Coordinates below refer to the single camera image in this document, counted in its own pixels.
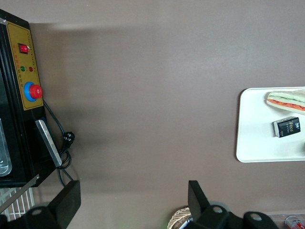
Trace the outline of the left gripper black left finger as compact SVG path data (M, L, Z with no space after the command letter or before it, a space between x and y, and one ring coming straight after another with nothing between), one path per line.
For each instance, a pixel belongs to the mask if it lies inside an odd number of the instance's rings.
M81 206L80 181L69 182L46 206L26 213L26 229L66 229Z

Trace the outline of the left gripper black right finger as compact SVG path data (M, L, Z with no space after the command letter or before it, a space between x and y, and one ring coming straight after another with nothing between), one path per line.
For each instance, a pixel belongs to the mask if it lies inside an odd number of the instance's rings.
M189 229L239 229L241 219L221 202L210 202L198 181L188 183L188 207L193 221Z

